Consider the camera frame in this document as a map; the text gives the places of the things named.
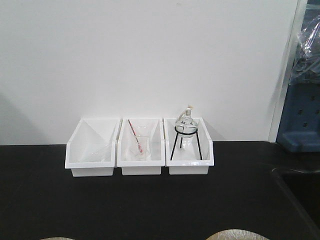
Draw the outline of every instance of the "plastic bag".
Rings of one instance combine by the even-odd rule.
[[[320,5],[307,5],[301,29],[290,85],[320,84]]]

